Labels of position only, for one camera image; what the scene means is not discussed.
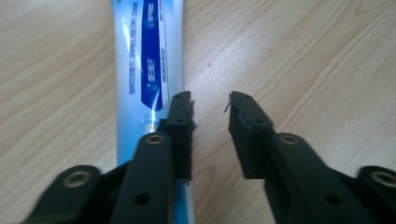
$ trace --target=toothpaste tube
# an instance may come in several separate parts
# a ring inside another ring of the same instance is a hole
[[[166,119],[183,91],[182,0],[112,0],[117,72],[117,163]],[[175,223],[194,223],[191,185],[176,181]]]

